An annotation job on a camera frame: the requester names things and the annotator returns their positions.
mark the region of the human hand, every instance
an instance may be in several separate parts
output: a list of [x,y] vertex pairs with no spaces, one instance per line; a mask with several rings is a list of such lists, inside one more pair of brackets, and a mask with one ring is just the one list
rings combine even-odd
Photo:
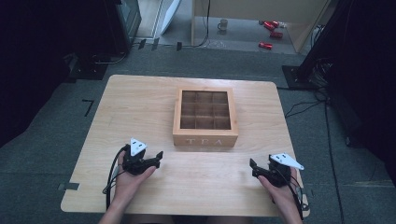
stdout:
[[[291,176],[297,179],[297,171],[294,168],[290,168]],[[272,185],[267,178],[259,175],[259,180],[262,185],[268,190],[273,202],[279,211],[280,217],[285,223],[303,223],[300,219],[300,214],[297,210],[293,195],[288,186],[277,188]],[[296,181],[291,178],[291,183],[297,186]]]
[[131,175],[128,172],[124,172],[122,169],[124,155],[125,151],[122,151],[119,155],[119,176],[117,176],[116,179],[116,192],[113,201],[99,221],[100,224],[120,223],[125,209],[131,203],[140,185],[149,178],[156,169],[155,166],[151,166],[141,175]]
[[132,198],[136,194],[140,185],[154,173],[156,167],[149,167],[141,175],[131,175],[128,172],[124,172],[124,170],[122,169],[124,155],[125,151],[122,151],[119,155],[119,176],[117,176],[116,179],[116,192],[114,194],[114,199],[112,203],[121,203],[126,208],[126,206],[128,206],[128,204],[131,202]]

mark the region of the forearm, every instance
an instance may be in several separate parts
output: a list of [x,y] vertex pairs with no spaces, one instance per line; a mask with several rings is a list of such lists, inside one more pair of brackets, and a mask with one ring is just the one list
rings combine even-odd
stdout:
[[113,200],[99,224],[120,224],[127,206],[128,203]]
[[297,208],[286,207],[279,211],[279,216],[285,224],[302,224]]

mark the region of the cardboard box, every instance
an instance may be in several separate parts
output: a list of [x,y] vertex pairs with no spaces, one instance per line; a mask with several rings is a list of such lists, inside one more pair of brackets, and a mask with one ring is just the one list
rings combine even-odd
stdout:
[[238,138],[232,88],[177,88],[175,146],[233,147]]

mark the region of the black cable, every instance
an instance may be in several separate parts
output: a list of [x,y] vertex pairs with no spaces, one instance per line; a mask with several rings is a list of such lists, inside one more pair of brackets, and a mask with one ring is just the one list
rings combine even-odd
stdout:
[[317,33],[315,34],[315,38],[312,40],[312,37],[314,36],[314,31],[311,33],[311,48],[315,45],[315,43],[317,42],[317,40],[318,40],[318,38],[319,38],[319,36],[321,35],[321,33],[322,33],[322,31],[323,31],[323,29],[324,29],[324,25],[317,25],[317,29],[318,29],[318,31],[317,31]]
[[[204,21],[204,27],[206,28],[206,35],[204,37],[204,40],[201,42],[201,44],[196,45],[196,46],[183,46],[183,48],[199,48],[201,47],[206,41],[209,39],[209,15],[210,15],[210,0],[207,5],[207,12],[206,12],[206,24]],[[158,46],[163,46],[163,47],[176,47],[176,45],[164,45],[164,44],[158,44]]]
[[354,3],[354,2],[355,2],[355,0],[352,0],[352,1],[351,1],[350,5],[349,5],[349,10],[348,10],[347,15],[346,15],[346,29],[345,29],[345,31],[344,31],[344,39],[343,39],[343,43],[342,43],[341,46],[344,46],[345,43],[346,43],[346,40],[347,40],[347,30],[348,30],[347,27],[348,27],[348,25],[349,25],[350,11],[352,10],[352,6],[353,6],[353,3]]
[[327,76],[327,72],[331,67],[332,67],[332,63],[323,62],[322,59],[316,60],[310,81],[321,88],[327,87],[328,81],[326,76]]
[[117,179],[117,177],[118,177],[119,175],[122,175],[123,173],[125,173],[125,171],[122,171],[121,173],[116,174],[113,178],[111,178],[110,182],[109,182],[109,183],[106,185],[106,187],[102,190],[102,193],[103,193],[103,194],[106,194],[108,189],[112,189],[112,188],[114,187],[114,185],[112,185],[112,184],[114,183],[114,181]]
[[292,90],[288,87],[276,87],[276,89],[280,91],[298,91],[298,90]]
[[114,178],[112,179],[111,176],[113,175],[114,165],[116,164],[116,161],[119,158],[119,155],[121,154],[121,152],[126,150],[126,148],[127,148],[127,146],[120,149],[120,151],[117,153],[116,157],[114,158],[113,163],[111,164],[110,173],[108,174],[108,179],[107,179],[107,185],[103,190],[103,193],[105,193],[105,191],[106,191],[106,210],[110,206],[111,183],[114,180]]
[[290,181],[289,181],[285,176],[283,176],[282,173],[281,173],[278,169],[276,169],[276,167],[275,167],[274,165],[272,165],[271,163],[268,164],[268,165],[271,166],[273,169],[275,169],[275,170],[277,171],[277,173],[278,173],[280,176],[282,176],[282,178],[285,180],[287,186],[288,186],[289,189],[290,189],[291,194],[293,195],[293,199],[294,199],[295,205],[296,205],[296,207],[297,207],[298,213],[299,213],[299,215],[300,215],[300,219],[301,219],[301,220],[304,220],[304,218],[303,218],[303,198],[302,198],[302,200],[300,201],[300,200],[298,199],[297,194],[294,192],[293,188],[291,187]]
[[[314,107],[314,106],[316,106],[316,105],[319,105],[319,104],[321,104],[321,103],[323,103],[323,102],[321,102],[321,101],[315,101],[315,102],[301,102],[301,103],[299,103],[299,104],[293,105],[293,106],[291,107],[291,110],[290,110],[288,113],[286,113],[285,119],[286,119],[286,118],[289,118],[289,117],[291,117],[291,116],[294,116],[294,115],[298,115],[298,114],[304,113],[304,112],[307,111],[308,109],[310,109],[310,108],[312,108],[312,107]],[[310,104],[311,106],[307,107],[306,109],[304,109],[304,110],[302,110],[302,111],[296,112],[296,113],[294,113],[294,114],[290,114],[290,112],[293,110],[293,108],[294,108],[295,106],[297,106],[297,105],[308,105],[308,104]]]
[[297,181],[297,179],[294,178],[294,176],[292,176],[292,175],[291,175],[290,177],[297,183],[297,186],[296,186],[296,187],[299,187],[299,188],[300,188],[301,186],[300,186],[300,183]]
[[325,117],[326,117],[326,128],[327,128],[327,138],[328,138],[328,144],[329,144],[329,155],[330,155],[330,162],[332,164],[332,176],[334,178],[335,192],[337,193],[338,206],[340,208],[341,223],[344,224],[345,223],[345,221],[344,221],[344,209],[343,209],[343,205],[341,204],[340,190],[338,188],[337,175],[335,174],[335,169],[334,169],[334,159],[332,157],[332,139],[331,139],[331,136],[330,136],[330,125],[329,125],[329,117],[327,115],[327,104],[324,105],[324,114],[325,114]]
[[206,36],[204,40],[201,42],[201,44],[197,46],[191,46],[192,48],[199,48],[201,47],[204,43],[206,43],[207,39],[209,38],[209,15],[210,15],[210,0],[209,3],[207,4],[207,12],[206,12]]
[[119,63],[120,61],[122,61],[124,58],[125,58],[125,56],[126,56],[126,53],[123,53],[122,54],[122,56],[121,56],[121,58],[120,59],[118,59],[118,60],[116,60],[116,61],[114,61],[114,62],[106,62],[106,63],[101,63],[101,62],[95,62],[96,64],[114,64],[114,63]]

